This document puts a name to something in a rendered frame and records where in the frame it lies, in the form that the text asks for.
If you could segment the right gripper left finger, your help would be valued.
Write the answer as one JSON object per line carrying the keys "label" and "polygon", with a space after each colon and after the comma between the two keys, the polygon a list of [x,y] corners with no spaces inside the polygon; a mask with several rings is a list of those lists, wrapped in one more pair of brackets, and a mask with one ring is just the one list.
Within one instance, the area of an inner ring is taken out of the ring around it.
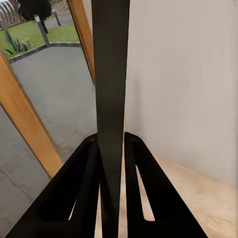
{"label": "right gripper left finger", "polygon": [[94,238],[98,134],[85,138],[5,238]]}

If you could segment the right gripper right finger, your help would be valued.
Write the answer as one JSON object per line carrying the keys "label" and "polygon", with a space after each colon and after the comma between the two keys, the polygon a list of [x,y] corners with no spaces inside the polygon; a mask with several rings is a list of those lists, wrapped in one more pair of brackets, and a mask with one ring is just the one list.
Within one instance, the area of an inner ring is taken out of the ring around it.
{"label": "right gripper right finger", "polygon": [[[128,238],[208,238],[144,141],[124,134]],[[155,221],[144,219],[138,167]]]}

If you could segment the poster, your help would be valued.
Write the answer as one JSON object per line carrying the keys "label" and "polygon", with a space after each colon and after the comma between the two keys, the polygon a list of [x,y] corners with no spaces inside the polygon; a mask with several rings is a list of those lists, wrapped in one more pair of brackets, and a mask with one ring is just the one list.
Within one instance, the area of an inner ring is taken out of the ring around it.
{"label": "poster", "polygon": [[130,0],[91,0],[102,238],[118,238]]}

